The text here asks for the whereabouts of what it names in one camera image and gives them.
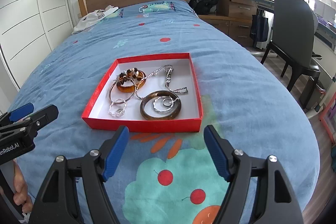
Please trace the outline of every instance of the finger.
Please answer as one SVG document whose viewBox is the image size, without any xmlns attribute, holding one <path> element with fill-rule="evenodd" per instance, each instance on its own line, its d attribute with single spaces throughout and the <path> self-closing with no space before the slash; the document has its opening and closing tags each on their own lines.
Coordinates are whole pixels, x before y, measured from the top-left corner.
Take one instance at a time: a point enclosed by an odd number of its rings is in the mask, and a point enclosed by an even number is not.
<svg viewBox="0 0 336 224">
<path fill-rule="evenodd" d="M 13 197 L 16 205 L 21 205 L 21 204 L 25 203 L 27 198 L 28 198 L 28 187 L 27 187 L 27 185 L 25 185 L 22 188 L 20 193 L 15 193 L 14 197 Z"/>
<path fill-rule="evenodd" d="M 26 203 L 22 206 L 22 212 L 27 214 L 30 213 L 32 210 L 33 210 L 32 198 L 30 197 L 30 195 L 28 195 Z"/>
<path fill-rule="evenodd" d="M 15 190 L 20 193 L 23 187 L 26 185 L 25 178 L 21 172 L 19 165 L 14 162 L 14 188 Z"/>
</svg>

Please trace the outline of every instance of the brown bangle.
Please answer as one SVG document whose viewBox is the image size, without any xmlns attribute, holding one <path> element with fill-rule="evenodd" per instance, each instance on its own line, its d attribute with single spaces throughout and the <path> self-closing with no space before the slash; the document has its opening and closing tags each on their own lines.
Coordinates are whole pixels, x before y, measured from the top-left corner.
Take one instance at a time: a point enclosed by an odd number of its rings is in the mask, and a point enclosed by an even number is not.
<svg viewBox="0 0 336 224">
<path fill-rule="evenodd" d="M 159 96 L 169 96 L 171 97 L 173 100 L 175 99 L 178 99 L 179 97 L 175 94 L 175 93 L 172 93 L 170 91 L 167 91 L 167 90 L 159 90 L 159 91 L 155 91 L 155 92 L 152 92 L 150 94 L 148 94 L 142 101 L 141 101 L 141 104 L 140 104 L 140 113 L 141 115 L 146 119 L 146 120 L 149 120 L 149 121 L 152 121 L 152 120 L 172 120 L 174 119 L 181 111 L 181 108 L 182 108 L 182 104 L 181 104 L 181 100 L 176 100 L 177 102 L 177 107 L 176 109 L 170 113 L 169 115 L 167 116 L 164 116 L 164 117 L 153 117 L 153 116 L 150 116 L 148 115 L 146 112 L 145 112 L 145 105 L 153 98 L 155 97 L 159 97 Z"/>
<path fill-rule="evenodd" d="M 143 79 L 146 77 L 146 74 L 141 71 L 138 70 L 139 72 L 139 78 Z M 140 80 L 139 83 L 136 83 L 135 85 L 137 86 L 137 89 L 139 90 L 140 88 L 142 88 L 142 86 L 146 83 L 146 79 L 144 80 Z M 120 82 L 117 83 L 117 89 L 121 92 L 124 93 L 132 93 L 135 91 L 135 86 L 134 85 L 130 85 L 130 86 L 122 86 Z"/>
</svg>

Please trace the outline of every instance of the metal bolt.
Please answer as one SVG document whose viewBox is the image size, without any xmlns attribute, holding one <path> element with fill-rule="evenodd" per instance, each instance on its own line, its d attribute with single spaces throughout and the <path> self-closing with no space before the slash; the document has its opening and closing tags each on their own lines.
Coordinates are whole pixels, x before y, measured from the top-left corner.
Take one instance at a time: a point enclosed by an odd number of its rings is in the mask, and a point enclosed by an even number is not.
<svg viewBox="0 0 336 224">
<path fill-rule="evenodd" d="M 235 149 L 235 150 L 234 150 L 234 153 L 235 153 L 237 156 L 242 156 L 242 155 L 244 155 L 244 152 L 243 152 L 241 149 Z"/>
<path fill-rule="evenodd" d="M 92 157 L 98 156 L 99 155 L 99 151 L 97 149 L 93 149 L 90 151 L 90 155 Z"/>
<path fill-rule="evenodd" d="M 57 156 L 56 157 L 56 161 L 57 162 L 62 162 L 64 160 L 64 157 L 63 156 Z"/>
<path fill-rule="evenodd" d="M 269 156 L 268 159 L 271 162 L 277 162 L 278 161 L 278 158 L 276 156 L 274 156 L 274 155 Z"/>
</svg>

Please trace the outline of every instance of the black backpack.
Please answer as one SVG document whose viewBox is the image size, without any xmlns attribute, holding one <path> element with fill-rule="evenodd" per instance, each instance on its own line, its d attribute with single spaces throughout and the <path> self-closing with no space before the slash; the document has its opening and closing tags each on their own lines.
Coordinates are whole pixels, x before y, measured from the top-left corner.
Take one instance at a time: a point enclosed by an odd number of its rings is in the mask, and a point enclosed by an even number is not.
<svg viewBox="0 0 336 224">
<path fill-rule="evenodd" d="M 210 9 L 218 3 L 218 0 L 190 0 L 189 6 L 198 15 L 208 15 Z"/>
</svg>

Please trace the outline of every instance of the box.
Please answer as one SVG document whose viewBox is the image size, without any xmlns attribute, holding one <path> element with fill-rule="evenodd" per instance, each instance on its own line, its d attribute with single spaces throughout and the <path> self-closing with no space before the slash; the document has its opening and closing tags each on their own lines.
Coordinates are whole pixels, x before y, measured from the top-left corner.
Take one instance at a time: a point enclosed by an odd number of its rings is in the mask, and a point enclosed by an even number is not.
<svg viewBox="0 0 336 224">
<path fill-rule="evenodd" d="M 140 114 L 142 100 L 135 95 L 127 102 L 123 116 L 113 117 L 108 113 L 110 107 L 108 91 L 117 75 L 124 70 L 135 67 L 149 75 L 163 65 L 172 65 L 174 68 L 170 89 L 188 88 L 187 94 L 177 94 L 182 103 L 181 111 L 177 117 L 173 120 L 145 120 Z M 166 73 L 162 69 L 157 72 L 156 76 L 151 76 L 146 80 L 143 87 L 138 90 L 139 96 L 145 97 L 157 90 L 167 90 L 165 80 Z M 111 92 L 113 100 L 127 99 L 130 95 L 131 93 L 120 92 L 116 86 Z M 146 104 L 145 111 L 152 116 L 167 115 L 167 113 L 155 112 L 152 109 L 152 100 Z M 93 129 L 115 131 L 119 126 L 125 125 L 131 132 L 140 133 L 199 132 L 202 117 L 201 97 L 189 53 L 153 54 L 116 59 L 100 81 L 82 114 L 82 119 Z"/>
</svg>

